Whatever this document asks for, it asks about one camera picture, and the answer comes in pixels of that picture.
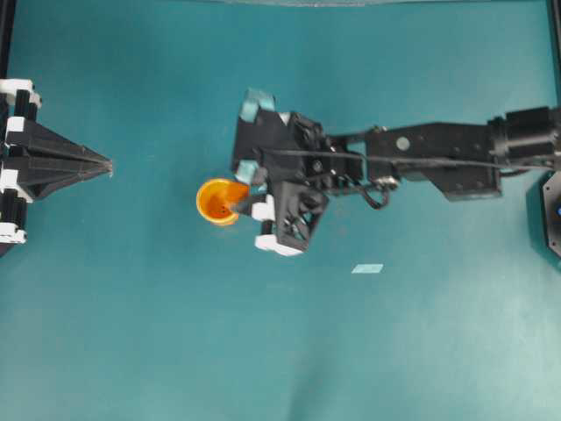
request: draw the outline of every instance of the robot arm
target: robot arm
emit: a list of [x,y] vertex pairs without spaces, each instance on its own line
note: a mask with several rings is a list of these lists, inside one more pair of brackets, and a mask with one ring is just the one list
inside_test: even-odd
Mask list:
[[[250,90],[238,118],[231,170],[265,193],[231,209],[261,222],[256,247],[295,255],[307,250],[328,196],[360,194],[378,210],[403,179],[432,182],[458,201],[500,196],[503,177],[557,171],[560,125],[560,109],[539,108],[486,125],[373,127],[334,136],[301,114],[276,112],[271,96]],[[366,154],[351,150],[357,143]]]
[[107,158],[36,123],[41,104],[32,81],[0,80],[0,257],[27,241],[29,204],[112,170]]

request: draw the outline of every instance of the white clip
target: white clip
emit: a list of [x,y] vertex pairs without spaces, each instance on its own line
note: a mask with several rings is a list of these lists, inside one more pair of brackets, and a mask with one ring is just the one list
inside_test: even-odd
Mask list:
[[33,82],[29,79],[0,79],[0,93],[6,94],[6,100],[9,105],[15,105],[16,95],[19,90],[29,92],[29,103],[34,103],[37,108],[41,108],[43,104],[41,96],[35,92]]

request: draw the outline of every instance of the metal frame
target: metal frame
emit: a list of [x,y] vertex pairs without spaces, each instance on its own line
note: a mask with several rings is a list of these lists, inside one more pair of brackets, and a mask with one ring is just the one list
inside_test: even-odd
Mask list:
[[0,0],[0,79],[8,74],[11,30],[14,26],[16,0]]

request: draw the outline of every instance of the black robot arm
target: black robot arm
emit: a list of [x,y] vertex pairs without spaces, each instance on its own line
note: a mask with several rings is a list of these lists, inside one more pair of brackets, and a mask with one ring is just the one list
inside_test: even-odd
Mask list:
[[[308,248],[328,196],[360,194],[381,209],[405,179],[430,181],[451,201],[496,197],[503,177],[557,171],[560,125],[560,109],[538,108],[486,125],[376,126],[330,135],[299,113],[274,111],[268,94],[250,91],[238,118],[231,169],[239,181],[266,193],[235,210],[262,222],[257,247],[298,254]],[[366,153],[353,151],[357,144]]]

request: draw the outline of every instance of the black plastic mount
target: black plastic mount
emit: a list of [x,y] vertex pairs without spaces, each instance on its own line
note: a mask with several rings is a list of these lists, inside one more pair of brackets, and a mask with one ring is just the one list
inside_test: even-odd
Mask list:
[[543,228],[548,247],[561,257],[561,172],[542,186]]
[[18,171],[19,187],[34,201],[111,171],[107,158],[31,120],[22,132],[9,132],[6,145],[4,169]]

